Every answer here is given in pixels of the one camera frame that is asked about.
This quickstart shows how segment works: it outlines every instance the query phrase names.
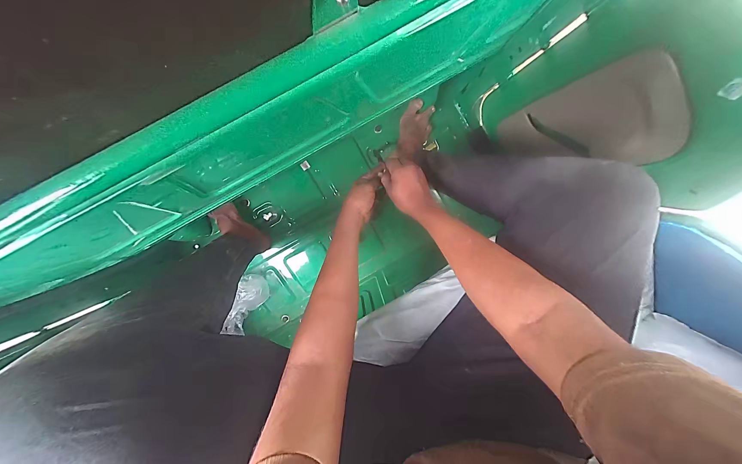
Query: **sticker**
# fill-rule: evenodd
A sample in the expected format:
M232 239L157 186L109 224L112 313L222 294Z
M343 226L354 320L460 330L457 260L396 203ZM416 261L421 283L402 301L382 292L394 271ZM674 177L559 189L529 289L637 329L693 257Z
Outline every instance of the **sticker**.
M717 91L718 97L723 97L727 100L737 100L742 97L742 78L732 80L727 83L726 87Z

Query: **blue panel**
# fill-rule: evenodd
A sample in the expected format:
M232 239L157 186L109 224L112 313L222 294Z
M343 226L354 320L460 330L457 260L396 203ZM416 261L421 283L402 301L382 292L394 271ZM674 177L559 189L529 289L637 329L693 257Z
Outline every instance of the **blue panel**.
M661 222L654 308L742 353L742 255L696 229Z

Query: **person's right hand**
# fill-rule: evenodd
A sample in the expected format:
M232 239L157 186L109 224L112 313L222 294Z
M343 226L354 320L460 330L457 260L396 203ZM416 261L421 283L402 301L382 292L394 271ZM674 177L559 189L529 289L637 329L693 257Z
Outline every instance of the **person's right hand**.
M385 166L383 185L400 211L419 220L420 216L439 208L419 166L397 157L386 159Z

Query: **person's left hand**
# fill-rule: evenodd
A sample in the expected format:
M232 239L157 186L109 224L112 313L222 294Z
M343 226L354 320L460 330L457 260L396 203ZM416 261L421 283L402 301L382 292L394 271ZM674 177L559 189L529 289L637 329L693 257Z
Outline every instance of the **person's left hand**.
M354 186L345 196L342 203L343 213L349 213L358 216L363 224L371 219L371 211L374 209L374 202L377 199L377 189L382 185L380 174L385 169L384 164L379 164L369 173L354 182Z

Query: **brown sleeve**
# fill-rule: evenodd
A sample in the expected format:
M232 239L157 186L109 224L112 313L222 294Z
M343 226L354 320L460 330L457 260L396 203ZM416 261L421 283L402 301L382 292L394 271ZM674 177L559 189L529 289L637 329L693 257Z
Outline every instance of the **brown sleeve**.
M593 354L575 364L563 406L605 464L742 462L742 393L664 354Z
M261 459L256 464L319 464L319 461L305 456L304 454L287 452L283 454L274 454L268 458Z

